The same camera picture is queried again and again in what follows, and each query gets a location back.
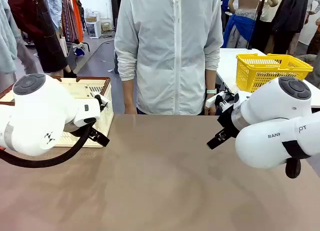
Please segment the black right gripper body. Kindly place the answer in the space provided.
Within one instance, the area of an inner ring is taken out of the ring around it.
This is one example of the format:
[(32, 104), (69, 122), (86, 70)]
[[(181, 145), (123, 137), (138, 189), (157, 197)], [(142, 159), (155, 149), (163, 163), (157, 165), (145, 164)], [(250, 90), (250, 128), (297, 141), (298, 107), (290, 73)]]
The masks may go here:
[(222, 139), (236, 138), (239, 134), (238, 128), (235, 126), (232, 120), (232, 113), (234, 111), (234, 105), (228, 107), (218, 117), (217, 121), (223, 127), (223, 129), (217, 134)]

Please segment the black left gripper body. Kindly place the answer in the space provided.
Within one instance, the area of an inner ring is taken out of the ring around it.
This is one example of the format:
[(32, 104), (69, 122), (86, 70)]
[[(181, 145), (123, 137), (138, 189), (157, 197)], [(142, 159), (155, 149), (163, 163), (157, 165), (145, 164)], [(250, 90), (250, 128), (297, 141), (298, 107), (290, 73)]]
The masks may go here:
[(83, 122), (85, 123), (84, 127), (93, 127), (93, 125), (96, 123), (97, 119), (95, 117), (89, 117), (85, 118)]

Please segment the person's left hand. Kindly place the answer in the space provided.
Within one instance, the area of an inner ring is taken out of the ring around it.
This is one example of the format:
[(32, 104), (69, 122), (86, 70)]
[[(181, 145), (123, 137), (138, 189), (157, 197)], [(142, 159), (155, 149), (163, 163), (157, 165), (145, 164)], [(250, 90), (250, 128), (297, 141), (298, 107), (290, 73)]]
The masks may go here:
[(209, 104), (210, 106), (207, 106), (207, 101), (210, 100), (212, 97), (214, 97), (214, 94), (207, 94), (206, 100), (204, 102), (204, 115), (205, 116), (214, 116), (216, 114), (216, 106), (215, 102), (211, 101)]

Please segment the person's right hand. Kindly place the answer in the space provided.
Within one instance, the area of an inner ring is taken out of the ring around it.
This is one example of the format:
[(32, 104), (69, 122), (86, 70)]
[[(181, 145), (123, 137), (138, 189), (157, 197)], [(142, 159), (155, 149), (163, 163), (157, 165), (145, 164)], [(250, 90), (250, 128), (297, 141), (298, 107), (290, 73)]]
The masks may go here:
[(126, 115), (137, 115), (137, 108), (132, 101), (124, 103), (124, 113)]

